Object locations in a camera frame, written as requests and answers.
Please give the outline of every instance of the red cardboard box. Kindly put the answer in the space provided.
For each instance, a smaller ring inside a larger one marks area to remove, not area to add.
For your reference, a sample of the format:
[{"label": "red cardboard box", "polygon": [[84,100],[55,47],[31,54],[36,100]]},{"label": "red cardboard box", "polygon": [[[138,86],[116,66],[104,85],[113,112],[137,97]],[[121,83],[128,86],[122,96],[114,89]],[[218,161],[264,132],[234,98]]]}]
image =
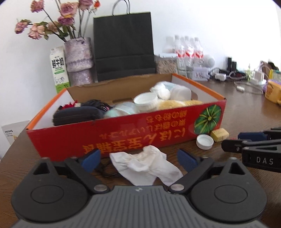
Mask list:
[{"label": "red cardboard box", "polygon": [[[54,126],[53,114],[60,105],[99,99],[107,103],[132,100],[148,92],[159,81],[170,81],[191,89],[201,105]],[[42,157],[63,161],[81,157],[94,148],[103,157],[111,152],[158,148],[195,139],[218,129],[226,99],[213,90],[176,74],[130,76],[85,86],[74,86],[56,95],[29,123],[27,134]]]}]

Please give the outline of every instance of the white wall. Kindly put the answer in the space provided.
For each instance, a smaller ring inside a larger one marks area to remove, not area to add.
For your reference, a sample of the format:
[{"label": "white wall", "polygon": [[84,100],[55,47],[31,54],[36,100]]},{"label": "white wall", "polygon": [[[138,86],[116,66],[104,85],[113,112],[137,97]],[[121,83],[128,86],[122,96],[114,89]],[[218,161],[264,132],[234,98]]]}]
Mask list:
[{"label": "white wall", "polygon": [[276,10],[277,10],[277,15],[278,15],[278,20],[279,20],[279,28],[280,28],[280,33],[281,33],[281,8],[278,5],[276,5]]},{"label": "white wall", "polygon": [[[115,0],[100,2],[97,16],[110,15]],[[49,53],[63,42],[54,35],[46,41],[28,38],[28,31],[14,33],[16,18],[44,19],[44,12],[30,12],[30,3],[6,0],[0,6],[0,125],[32,119],[56,94]],[[116,13],[125,12],[124,7],[121,2]],[[58,17],[54,1],[46,0],[45,9],[54,20]],[[256,67],[268,58],[280,66],[278,16],[271,0],[131,0],[131,12],[147,11],[156,54],[162,52],[166,36],[190,35],[200,37],[206,53],[216,58],[216,66],[225,67],[227,56],[241,68],[249,63]],[[93,38],[92,31],[90,20],[86,36]],[[0,131],[0,157],[8,147]]]}]

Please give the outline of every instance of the bag handle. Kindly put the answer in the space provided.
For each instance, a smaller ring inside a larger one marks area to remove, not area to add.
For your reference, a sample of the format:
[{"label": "bag handle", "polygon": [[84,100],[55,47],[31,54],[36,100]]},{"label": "bag handle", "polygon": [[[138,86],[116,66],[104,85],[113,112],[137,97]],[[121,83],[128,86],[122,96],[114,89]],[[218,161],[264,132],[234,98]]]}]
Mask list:
[{"label": "bag handle", "polygon": [[112,16],[114,16],[114,10],[115,10],[117,4],[118,4],[119,2],[121,2],[121,1],[126,2],[126,5],[127,5],[126,14],[130,14],[130,13],[131,13],[131,3],[130,3],[130,0],[117,0],[117,1],[114,3],[113,8],[112,8]]}]

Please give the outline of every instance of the black paper bag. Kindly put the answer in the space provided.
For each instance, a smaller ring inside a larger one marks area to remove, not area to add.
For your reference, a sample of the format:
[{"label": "black paper bag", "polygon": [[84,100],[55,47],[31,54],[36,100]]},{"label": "black paper bag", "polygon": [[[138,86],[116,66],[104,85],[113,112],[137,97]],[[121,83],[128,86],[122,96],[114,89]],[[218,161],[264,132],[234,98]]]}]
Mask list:
[{"label": "black paper bag", "polygon": [[99,81],[155,73],[150,13],[94,18],[94,50]]}]

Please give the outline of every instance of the green pumpkin illustration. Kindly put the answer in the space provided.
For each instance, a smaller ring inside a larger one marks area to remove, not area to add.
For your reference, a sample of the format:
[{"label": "green pumpkin illustration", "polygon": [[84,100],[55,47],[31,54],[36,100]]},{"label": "green pumpkin illustration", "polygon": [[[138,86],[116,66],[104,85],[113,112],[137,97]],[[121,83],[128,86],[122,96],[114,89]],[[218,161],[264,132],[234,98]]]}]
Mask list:
[{"label": "green pumpkin illustration", "polygon": [[221,117],[221,107],[212,105],[206,108],[194,123],[195,134],[206,134],[212,131]]}]

